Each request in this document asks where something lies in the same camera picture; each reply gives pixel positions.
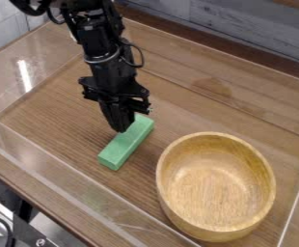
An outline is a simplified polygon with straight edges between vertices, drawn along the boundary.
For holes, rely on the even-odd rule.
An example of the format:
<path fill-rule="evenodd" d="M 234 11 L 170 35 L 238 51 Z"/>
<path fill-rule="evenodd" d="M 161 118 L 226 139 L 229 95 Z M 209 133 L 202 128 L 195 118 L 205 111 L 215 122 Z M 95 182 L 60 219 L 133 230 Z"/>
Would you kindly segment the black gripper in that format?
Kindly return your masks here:
<path fill-rule="evenodd" d="M 133 55 L 121 53 L 85 55 L 93 76 L 82 77 L 85 98 L 99 103 L 103 115 L 117 132 L 125 133 L 135 121 L 135 112 L 150 113 L 150 91 L 137 82 Z"/>

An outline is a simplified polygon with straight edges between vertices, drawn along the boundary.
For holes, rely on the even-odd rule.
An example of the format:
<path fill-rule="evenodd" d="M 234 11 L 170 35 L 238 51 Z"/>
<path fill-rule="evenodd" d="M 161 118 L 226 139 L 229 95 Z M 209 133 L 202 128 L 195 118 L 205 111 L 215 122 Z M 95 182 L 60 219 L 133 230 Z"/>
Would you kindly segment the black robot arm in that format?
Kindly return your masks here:
<path fill-rule="evenodd" d="M 150 112 L 150 91 L 137 82 L 137 70 L 145 66 L 134 60 L 138 46 L 125 37 L 126 25 L 113 0 L 10 0 L 27 15 L 51 15 L 60 10 L 64 24 L 85 51 L 93 75 L 79 79 L 83 95 L 99 104 L 111 128 L 123 133 L 138 113 Z"/>

